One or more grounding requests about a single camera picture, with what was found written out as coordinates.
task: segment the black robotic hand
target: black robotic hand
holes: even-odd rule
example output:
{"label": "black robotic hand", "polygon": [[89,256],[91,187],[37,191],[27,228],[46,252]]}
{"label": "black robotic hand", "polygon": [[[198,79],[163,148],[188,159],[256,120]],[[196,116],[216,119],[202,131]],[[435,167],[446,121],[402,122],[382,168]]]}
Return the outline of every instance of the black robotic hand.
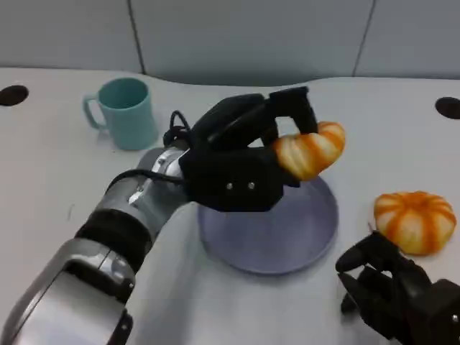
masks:
{"label": "black robotic hand", "polygon": [[[364,270],[357,279],[347,273],[360,266]],[[368,326],[403,345],[459,343],[460,286],[448,280],[431,283],[383,235],[373,232],[347,250],[336,270],[347,291],[343,314],[359,313]]]}

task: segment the gray wall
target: gray wall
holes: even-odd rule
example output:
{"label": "gray wall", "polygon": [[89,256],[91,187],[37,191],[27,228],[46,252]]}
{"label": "gray wall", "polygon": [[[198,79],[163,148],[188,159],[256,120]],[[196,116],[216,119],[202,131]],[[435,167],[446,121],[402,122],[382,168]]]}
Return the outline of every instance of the gray wall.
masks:
{"label": "gray wall", "polygon": [[0,66],[279,85],[460,76],[459,0],[2,0]]}

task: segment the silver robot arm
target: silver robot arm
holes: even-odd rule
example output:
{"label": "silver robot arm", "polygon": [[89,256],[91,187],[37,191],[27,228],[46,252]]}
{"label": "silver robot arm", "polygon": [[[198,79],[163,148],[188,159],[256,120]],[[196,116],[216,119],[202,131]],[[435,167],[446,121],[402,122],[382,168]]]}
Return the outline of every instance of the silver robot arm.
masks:
{"label": "silver robot arm", "polygon": [[[138,168],[180,178],[183,153],[152,149]],[[0,344],[125,344],[132,329],[125,305],[136,272],[161,228],[186,202],[172,183],[142,176],[114,183],[14,306]]]}

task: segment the white table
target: white table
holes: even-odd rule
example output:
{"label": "white table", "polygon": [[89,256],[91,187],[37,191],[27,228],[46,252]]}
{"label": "white table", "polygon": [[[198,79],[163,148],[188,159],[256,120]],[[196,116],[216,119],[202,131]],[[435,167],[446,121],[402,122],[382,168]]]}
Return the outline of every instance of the white table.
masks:
{"label": "white table", "polygon": [[[128,73],[0,69],[0,89],[26,85],[29,98],[0,108],[0,323],[58,247],[86,220],[110,180],[142,152],[122,152],[83,118],[81,99]],[[164,132],[171,111],[191,123],[230,95],[280,88],[190,86],[143,75]],[[306,83],[319,120],[348,134],[341,159],[324,174],[339,202],[339,236],[310,269],[255,277],[207,256],[196,205],[164,228],[141,272],[128,309],[130,344],[386,344],[361,321],[342,321],[344,295],[334,263],[368,235],[372,202],[384,192],[427,190],[460,210],[460,121],[434,110],[460,96],[460,81],[332,78]],[[288,122],[284,132],[293,131]],[[417,259],[433,280],[460,283],[460,236],[435,257]]]}

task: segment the black cable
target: black cable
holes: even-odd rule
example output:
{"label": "black cable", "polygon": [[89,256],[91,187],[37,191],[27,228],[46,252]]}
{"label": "black cable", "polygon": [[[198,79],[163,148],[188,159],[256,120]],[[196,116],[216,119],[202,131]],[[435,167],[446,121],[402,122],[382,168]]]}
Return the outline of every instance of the black cable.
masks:
{"label": "black cable", "polygon": [[123,180],[124,178],[133,178],[137,176],[143,176],[153,181],[159,180],[159,181],[174,183],[175,185],[183,185],[185,183],[184,179],[182,178],[175,178],[173,176],[167,176],[165,174],[160,174],[158,172],[153,172],[147,169],[131,169],[131,170],[124,171],[121,174],[117,175],[112,180],[112,182],[110,182],[109,186],[107,187],[106,193],[110,188],[112,188],[112,186],[115,183],[119,182],[120,180]]}
{"label": "black cable", "polygon": [[174,110],[172,112],[172,114],[171,114],[170,129],[172,129],[174,127],[174,120],[175,120],[176,117],[178,117],[182,121],[186,132],[189,132],[191,130],[190,125],[188,124],[187,119],[185,118],[185,116],[178,110]]}

